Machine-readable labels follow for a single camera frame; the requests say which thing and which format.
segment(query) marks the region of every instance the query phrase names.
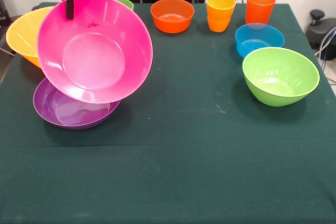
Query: yellow cup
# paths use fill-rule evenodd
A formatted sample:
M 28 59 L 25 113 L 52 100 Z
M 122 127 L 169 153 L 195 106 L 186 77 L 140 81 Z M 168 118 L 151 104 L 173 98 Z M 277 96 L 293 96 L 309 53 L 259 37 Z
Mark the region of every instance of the yellow cup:
M 235 6 L 235 0 L 206 0 L 209 29 L 216 33 L 225 31 Z
M 6 41 L 10 48 L 40 68 L 37 60 L 37 34 L 44 18 L 53 7 L 44 7 L 26 13 L 8 28 Z

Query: bowl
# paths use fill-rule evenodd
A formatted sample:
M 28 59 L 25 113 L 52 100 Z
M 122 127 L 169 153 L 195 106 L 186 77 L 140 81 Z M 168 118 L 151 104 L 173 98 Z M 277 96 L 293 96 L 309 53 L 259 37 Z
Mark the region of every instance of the bowl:
M 282 33 L 269 25 L 248 24 L 236 31 L 236 47 L 239 55 L 245 58 L 253 50 L 263 47 L 282 47 L 285 38 Z
M 37 34 L 42 21 L 52 8 L 44 7 L 26 13 L 11 24 L 6 34 L 6 41 L 10 48 L 39 68 L 36 49 Z
M 105 121 L 120 101 L 90 104 L 77 101 L 57 90 L 47 78 L 36 88 L 33 104 L 37 114 L 47 122 L 69 130 L 85 130 Z
M 176 34 L 188 29 L 195 9 L 185 0 L 159 0 L 152 5 L 151 13 L 158 30 Z
M 149 74 L 153 47 L 140 17 L 117 0 L 56 5 L 37 37 L 38 60 L 62 93 L 86 103 L 111 103 L 135 92 Z
M 319 84 L 316 66 L 293 50 L 266 47 L 249 53 L 243 61 L 243 72 L 252 94 L 269 106 L 295 103 Z
M 128 6 L 129 9 L 134 10 L 134 4 L 130 0 L 117 0 L 120 3 L 123 3 L 125 6 Z

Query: orange cup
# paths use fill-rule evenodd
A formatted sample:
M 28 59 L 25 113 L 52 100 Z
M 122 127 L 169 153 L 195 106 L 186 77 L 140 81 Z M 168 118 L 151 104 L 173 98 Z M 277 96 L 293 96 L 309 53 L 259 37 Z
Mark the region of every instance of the orange cup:
M 267 24 L 276 0 L 247 0 L 245 22 Z
M 235 0 L 206 0 L 209 29 L 216 33 L 225 31 L 235 6 Z

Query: yellow bowl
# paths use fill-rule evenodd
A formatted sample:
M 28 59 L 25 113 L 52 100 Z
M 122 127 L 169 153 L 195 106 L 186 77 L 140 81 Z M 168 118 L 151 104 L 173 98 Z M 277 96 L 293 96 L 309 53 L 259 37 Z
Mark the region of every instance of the yellow bowl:
M 44 7 L 26 13 L 15 20 L 6 34 L 7 44 L 18 54 L 41 68 L 37 60 L 37 34 L 44 18 L 53 8 Z

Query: blue bowl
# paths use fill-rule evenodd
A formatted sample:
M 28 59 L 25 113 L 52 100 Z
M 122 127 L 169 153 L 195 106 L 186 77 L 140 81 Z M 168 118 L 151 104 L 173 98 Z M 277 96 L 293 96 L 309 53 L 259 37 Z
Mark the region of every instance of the blue bowl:
M 272 26 L 253 23 L 239 27 L 236 31 L 236 46 L 239 55 L 245 58 L 250 52 L 262 47 L 282 47 L 285 38 Z

